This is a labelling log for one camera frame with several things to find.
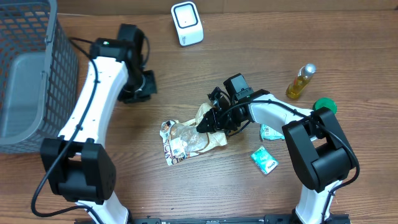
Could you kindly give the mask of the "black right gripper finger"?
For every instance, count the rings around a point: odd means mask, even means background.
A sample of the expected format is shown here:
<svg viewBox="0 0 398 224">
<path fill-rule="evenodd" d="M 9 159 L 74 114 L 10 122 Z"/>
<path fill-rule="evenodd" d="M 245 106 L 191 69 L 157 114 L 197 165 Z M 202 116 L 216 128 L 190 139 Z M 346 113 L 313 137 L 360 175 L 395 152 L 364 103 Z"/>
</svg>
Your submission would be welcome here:
<svg viewBox="0 0 398 224">
<path fill-rule="evenodd" d="M 217 109 L 228 109 L 230 106 L 229 95 L 218 86 L 208 94 L 208 99 Z"/>
<path fill-rule="evenodd" d="M 217 131 L 217 118 L 218 118 L 218 110 L 216 108 L 212 108 L 207 111 L 203 119 L 199 122 L 196 127 L 197 132 L 199 133 L 214 133 Z"/>
</svg>

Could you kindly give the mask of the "brown cookie pouch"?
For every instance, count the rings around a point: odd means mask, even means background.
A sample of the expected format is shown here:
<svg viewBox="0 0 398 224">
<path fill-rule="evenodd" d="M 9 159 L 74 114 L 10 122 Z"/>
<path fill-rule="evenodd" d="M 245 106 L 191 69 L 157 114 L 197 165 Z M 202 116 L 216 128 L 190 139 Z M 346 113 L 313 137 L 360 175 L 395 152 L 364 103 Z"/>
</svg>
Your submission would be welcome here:
<svg viewBox="0 0 398 224">
<path fill-rule="evenodd" d="M 203 119 L 204 114 L 211 109 L 208 103 L 203 103 L 199 107 L 195 117 L 186 122 L 178 123 L 176 127 L 176 137 L 180 137 L 185 147 L 185 152 L 189 153 L 188 157 L 198 156 L 218 146 L 227 145 L 226 135 L 221 132 L 215 133 L 199 133 L 196 130 L 199 122 Z"/>
</svg>

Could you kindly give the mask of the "teal snack packet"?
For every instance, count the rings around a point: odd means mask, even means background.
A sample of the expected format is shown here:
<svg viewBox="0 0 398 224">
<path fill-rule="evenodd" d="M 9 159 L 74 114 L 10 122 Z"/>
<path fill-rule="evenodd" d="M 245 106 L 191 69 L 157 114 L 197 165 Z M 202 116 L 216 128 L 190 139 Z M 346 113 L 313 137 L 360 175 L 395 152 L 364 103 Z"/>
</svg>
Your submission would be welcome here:
<svg viewBox="0 0 398 224">
<path fill-rule="evenodd" d="M 283 134 L 278 133 L 276 130 L 270 128 L 269 126 L 262 124 L 260 128 L 260 136 L 262 140 L 284 140 Z"/>
</svg>

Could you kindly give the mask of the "small printed snack bag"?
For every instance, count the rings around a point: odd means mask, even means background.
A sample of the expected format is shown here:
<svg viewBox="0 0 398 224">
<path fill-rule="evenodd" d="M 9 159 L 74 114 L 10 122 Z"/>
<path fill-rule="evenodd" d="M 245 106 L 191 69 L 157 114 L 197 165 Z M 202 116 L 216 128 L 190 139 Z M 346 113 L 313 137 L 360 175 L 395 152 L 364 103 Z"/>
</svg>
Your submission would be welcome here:
<svg viewBox="0 0 398 224">
<path fill-rule="evenodd" d="M 159 134 L 162 138 L 165 160 L 169 166 L 182 162 L 189 156 L 185 152 L 187 146 L 180 137 L 175 136 L 178 123 L 174 120 L 168 120 L 162 123 Z"/>
</svg>

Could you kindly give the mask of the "green Kleenex tissue pack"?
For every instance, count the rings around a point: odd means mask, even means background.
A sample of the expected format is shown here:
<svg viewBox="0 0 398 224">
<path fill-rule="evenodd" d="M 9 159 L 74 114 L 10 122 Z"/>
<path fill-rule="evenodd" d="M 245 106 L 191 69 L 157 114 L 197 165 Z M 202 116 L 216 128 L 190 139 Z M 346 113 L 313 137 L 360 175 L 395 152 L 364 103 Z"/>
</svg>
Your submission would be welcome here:
<svg viewBox="0 0 398 224">
<path fill-rule="evenodd" d="M 279 165 L 277 159 L 264 146 L 254 151 L 251 154 L 251 159 L 265 175 L 270 174 Z"/>
</svg>

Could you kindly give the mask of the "yellow bottle silver cap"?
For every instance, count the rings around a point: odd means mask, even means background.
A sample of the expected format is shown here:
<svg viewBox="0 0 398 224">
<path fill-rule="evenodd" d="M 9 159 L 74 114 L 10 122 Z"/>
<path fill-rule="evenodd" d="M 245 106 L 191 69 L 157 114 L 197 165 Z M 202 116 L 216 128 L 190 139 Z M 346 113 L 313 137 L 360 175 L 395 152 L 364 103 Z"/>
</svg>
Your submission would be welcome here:
<svg viewBox="0 0 398 224">
<path fill-rule="evenodd" d="M 286 95 L 291 99 L 298 99 L 316 72 L 317 68 L 314 64 L 308 63 L 304 65 L 298 71 L 298 74 L 294 80 L 287 87 Z"/>
</svg>

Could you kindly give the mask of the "green white tissue cup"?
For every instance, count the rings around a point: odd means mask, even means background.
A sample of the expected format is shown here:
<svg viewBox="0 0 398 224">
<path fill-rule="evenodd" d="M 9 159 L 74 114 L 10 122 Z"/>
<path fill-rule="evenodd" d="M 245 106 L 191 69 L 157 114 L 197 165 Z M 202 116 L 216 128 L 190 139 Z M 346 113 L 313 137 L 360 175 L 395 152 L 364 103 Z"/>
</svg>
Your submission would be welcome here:
<svg viewBox="0 0 398 224">
<path fill-rule="evenodd" d="M 322 107 L 328 108 L 334 114 L 337 112 L 337 105 L 331 98 L 320 98 L 316 102 L 314 102 L 312 106 L 312 110 L 318 110 Z"/>
</svg>

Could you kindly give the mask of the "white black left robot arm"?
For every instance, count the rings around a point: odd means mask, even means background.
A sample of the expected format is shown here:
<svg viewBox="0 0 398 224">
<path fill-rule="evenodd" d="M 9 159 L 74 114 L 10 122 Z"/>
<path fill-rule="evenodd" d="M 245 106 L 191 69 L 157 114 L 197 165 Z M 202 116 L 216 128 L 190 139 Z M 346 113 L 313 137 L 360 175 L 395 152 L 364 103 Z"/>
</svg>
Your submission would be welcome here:
<svg viewBox="0 0 398 224">
<path fill-rule="evenodd" d="M 93 223 L 133 222 L 114 191 L 116 167 L 105 150 L 105 138 L 117 101 L 143 102 L 157 91 L 153 71 L 144 69 L 149 58 L 142 56 L 143 45 L 149 45 L 146 36 L 91 42 L 85 54 L 90 65 L 75 108 L 58 136 L 45 138 L 40 146 L 45 175 L 31 200 L 35 216 L 84 209 Z M 74 205 L 39 212 L 36 203 L 45 183 Z"/>
</svg>

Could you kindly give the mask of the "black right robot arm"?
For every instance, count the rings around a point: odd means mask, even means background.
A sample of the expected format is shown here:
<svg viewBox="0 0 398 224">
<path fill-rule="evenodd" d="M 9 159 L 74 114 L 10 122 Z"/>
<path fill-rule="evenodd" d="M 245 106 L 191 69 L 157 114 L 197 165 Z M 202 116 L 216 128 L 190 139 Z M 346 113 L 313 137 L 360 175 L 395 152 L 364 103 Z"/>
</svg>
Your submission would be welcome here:
<svg viewBox="0 0 398 224">
<path fill-rule="evenodd" d="M 264 223 L 350 223 L 348 215 L 330 212 L 335 192 L 355 181 L 359 162 L 335 115 L 284 103 L 265 90 L 231 92 L 221 99 L 219 89 L 208 95 L 214 106 L 197 126 L 199 133 L 240 132 L 242 122 L 265 124 L 285 137 L 290 159 L 302 183 L 299 203 L 290 214 L 267 214 Z"/>
</svg>

